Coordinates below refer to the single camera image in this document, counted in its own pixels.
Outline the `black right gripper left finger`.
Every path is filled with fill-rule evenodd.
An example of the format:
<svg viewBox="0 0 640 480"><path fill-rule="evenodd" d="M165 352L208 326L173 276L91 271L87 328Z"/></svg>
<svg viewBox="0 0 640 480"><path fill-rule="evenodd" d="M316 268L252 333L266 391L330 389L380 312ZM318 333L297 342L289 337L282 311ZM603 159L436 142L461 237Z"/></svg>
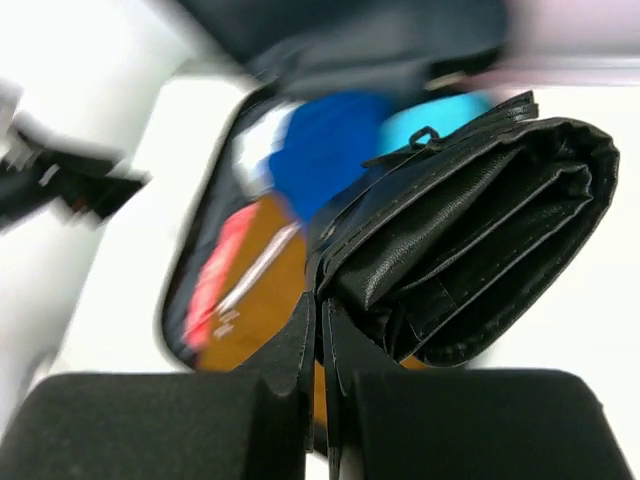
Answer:
<svg viewBox="0 0 640 480"><path fill-rule="evenodd" d="M64 374L26 398L5 479L301 479L312 441L316 302L229 373Z"/></svg>

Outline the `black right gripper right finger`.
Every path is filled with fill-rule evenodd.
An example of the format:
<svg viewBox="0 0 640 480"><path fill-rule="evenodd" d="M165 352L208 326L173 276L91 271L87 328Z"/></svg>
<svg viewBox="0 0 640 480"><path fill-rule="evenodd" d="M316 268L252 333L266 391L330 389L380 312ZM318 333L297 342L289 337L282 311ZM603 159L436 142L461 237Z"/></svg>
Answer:
<svg viewBox="0 0 640 480"><path fill-rule="evenodd" d="M322 305L334 479L628 479L603 407L559 370L409 370Z"/></svg>

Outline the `brown garment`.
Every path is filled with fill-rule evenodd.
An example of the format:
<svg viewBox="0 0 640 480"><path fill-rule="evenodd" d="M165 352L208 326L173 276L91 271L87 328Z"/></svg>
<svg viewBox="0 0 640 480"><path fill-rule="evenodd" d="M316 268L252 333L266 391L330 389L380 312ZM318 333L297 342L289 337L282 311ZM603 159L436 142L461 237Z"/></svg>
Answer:
<svg viewBox="0 0 640 480"><path fill-rule="evenodd" d="M198 371L229 372L247 361L285 326L305 290L302 227L279 195L257 201L262 210L224 283L208 342L195 350Z"/></svg>

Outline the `black leather pouch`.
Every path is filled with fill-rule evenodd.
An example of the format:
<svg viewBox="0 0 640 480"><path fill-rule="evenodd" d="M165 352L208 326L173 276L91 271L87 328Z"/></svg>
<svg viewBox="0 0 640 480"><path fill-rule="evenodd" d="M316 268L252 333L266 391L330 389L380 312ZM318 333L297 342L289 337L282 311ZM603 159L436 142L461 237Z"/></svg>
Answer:
<svg viewBox="0 0 640 480"><path fill-rule="evenodd" d="M425 126L319 210L305 273L397 361L464 364L549 288L608 210L620 153L532 92L450 134Z"/></svg>

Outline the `pink bear-print garment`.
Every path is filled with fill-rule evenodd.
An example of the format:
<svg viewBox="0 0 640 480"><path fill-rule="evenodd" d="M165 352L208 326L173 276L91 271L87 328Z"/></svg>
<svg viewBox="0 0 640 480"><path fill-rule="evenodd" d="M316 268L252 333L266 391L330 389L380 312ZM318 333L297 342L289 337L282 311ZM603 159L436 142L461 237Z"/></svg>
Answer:
<svg viewBox="0 0 640 480"><path fill-rule="evenodd" d="M243 207L223 223L214 248L200 269L188 305L183 335L183 340L193 350L201 350L208 342L209 320L249 228L262 210L262 204L262 201L257 201Z"/></svg>

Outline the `dark blue garment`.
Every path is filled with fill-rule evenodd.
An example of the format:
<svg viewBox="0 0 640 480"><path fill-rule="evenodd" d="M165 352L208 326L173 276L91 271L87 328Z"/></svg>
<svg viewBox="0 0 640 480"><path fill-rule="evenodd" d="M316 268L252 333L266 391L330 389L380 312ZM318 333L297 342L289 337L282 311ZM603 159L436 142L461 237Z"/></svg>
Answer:
<svg viewBox="0 0 640 480"><path fill-rule="evenodd" d="M292 115L282 149L268 168L273 188L304 226L329 200L358 180L376 155L391 114L383 96L341 92L302 104Z"/></svg>

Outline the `white cloth bundle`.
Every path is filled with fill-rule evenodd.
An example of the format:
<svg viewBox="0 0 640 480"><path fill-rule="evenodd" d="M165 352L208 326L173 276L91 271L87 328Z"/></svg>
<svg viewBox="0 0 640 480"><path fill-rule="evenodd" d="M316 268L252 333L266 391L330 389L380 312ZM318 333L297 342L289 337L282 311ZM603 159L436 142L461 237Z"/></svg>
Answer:
<svg viewBox="0 0 640 480"><path fill-rule="evenodd" d="M291 117L301 105L302 102L276 105L234 139L232 169L247 197L258 197L272 188L268 160L282 149Z"/></svg>

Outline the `turquoise shirt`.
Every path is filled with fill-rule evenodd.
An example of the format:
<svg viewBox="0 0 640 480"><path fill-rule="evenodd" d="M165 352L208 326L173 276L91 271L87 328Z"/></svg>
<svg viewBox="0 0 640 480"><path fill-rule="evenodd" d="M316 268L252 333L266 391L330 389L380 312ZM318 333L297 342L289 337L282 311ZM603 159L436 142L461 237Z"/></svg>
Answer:
<svg viewBox="0 0 640 480"><path fill-rule="evenodd" d="M387 119L380 130L377 154L384 155L409 144L410 137L425 126L441 137L493 107L485 93L471 92L443 97L402 110Z"/></svg>

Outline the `pink hard-shell suitcase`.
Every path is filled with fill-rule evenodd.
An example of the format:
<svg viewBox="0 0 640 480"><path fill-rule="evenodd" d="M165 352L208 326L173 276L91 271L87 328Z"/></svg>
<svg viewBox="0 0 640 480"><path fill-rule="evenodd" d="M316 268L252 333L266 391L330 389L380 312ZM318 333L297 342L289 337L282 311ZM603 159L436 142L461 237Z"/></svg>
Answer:
<svg viewBox="0 0 640 480"><path fill-rule="evenodd" d="M212 0L183 8L266 86L220 153L162 316L169 350L194 366L188 304L224 221L275 190L308 222L362 175L391 111L425 99L430 80L496 61L509 14L502 1L466 0Z"/></svg>

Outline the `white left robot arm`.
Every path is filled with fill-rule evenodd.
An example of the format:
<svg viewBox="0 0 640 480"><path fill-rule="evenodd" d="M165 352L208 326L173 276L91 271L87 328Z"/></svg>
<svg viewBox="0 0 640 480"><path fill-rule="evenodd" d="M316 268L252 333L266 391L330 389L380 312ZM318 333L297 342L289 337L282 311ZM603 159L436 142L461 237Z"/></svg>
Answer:
<svg viewBox="0 0 640 480"><path fill-rule="evenodd" d="M155 99L216 51L184 1L1 5L1 415L56 356Z"/></svg>

